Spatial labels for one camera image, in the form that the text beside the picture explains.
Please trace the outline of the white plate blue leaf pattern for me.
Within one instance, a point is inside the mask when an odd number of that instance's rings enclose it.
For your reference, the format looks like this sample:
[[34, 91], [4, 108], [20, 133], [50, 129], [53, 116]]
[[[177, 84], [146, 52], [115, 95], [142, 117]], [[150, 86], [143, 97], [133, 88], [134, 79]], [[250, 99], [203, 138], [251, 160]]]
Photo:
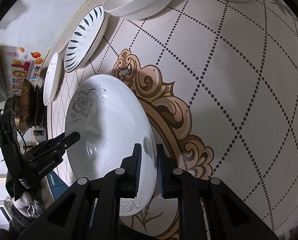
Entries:
[[93, 8], [83, 17], [71, 35], [65, 52], [65, 72], [71, 73], [87, 63], [105, 34], [108, 19], [109, 15], [102, 5]]

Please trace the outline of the small white plate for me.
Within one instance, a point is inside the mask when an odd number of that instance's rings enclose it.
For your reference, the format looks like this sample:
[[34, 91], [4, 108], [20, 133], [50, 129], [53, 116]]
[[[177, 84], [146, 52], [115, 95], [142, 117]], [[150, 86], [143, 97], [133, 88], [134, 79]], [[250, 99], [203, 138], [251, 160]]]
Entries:
[[44, 80], [43, 102], [45, 106], [47, 106], [54, 100], [57, 93], [60, 77], [61, 58], [59, 53], [56, 52], [50, 60]]

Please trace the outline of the fruit wall sticker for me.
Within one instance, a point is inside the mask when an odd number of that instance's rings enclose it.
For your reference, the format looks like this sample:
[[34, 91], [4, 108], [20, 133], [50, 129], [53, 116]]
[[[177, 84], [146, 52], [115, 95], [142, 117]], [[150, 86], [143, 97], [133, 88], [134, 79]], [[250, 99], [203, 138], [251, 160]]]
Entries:
[[10, 47], [4, 57], [6, 82], [10, 93], [19, 94], [25, 79], [35, 85], [44, 63], [40, 52], [25, 50], [24, 47]]

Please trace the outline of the dark gas stove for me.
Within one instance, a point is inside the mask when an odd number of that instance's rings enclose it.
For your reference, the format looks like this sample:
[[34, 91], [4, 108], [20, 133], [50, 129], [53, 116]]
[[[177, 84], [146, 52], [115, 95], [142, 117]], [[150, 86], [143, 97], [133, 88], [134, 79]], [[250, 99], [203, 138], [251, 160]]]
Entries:
[[13, 110], [16, 128], [26, 133], [30, 128], [39, 129], [45, 125], [46, 106], [43, 103], [43, 93], [38, 86], [24, 79], [21, 94], [8, 98], [3, 113]]

